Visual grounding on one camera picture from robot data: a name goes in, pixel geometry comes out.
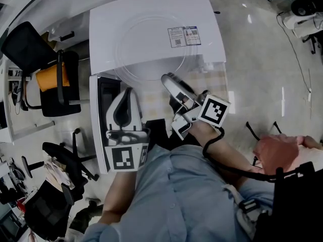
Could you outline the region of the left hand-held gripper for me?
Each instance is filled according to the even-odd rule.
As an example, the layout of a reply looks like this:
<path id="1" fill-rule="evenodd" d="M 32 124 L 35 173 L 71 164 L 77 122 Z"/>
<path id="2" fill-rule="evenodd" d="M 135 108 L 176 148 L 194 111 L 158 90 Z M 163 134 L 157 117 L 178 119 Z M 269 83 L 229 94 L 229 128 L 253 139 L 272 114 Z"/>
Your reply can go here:
<path id="1" fill-rule="evenodd" d="M 136 93 L 126 88 L 106 112 L 108 145 L 105 152 L 110 169 L 115 172 L 138 171 L 147 160 L 150 129 L 142 130 Z"/>

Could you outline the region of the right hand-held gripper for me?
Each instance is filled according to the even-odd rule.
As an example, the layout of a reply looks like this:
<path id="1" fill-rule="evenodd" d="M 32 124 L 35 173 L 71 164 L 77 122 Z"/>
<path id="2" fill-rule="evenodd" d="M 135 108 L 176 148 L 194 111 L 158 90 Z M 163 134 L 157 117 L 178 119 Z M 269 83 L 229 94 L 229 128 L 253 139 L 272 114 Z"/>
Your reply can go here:
<path id="1" fill-rule="evenodd" d="M 192 124 L 199 120 L 210 124 L 224 135 L 222 124 L 229 112 L 229 102 L 211 95 L 207 90 L 197 96 L 185 81 L 171 73 L 162 75 L 161 82 L 180 104 L 171 126 L 181 140 L 187 136 Z"/>

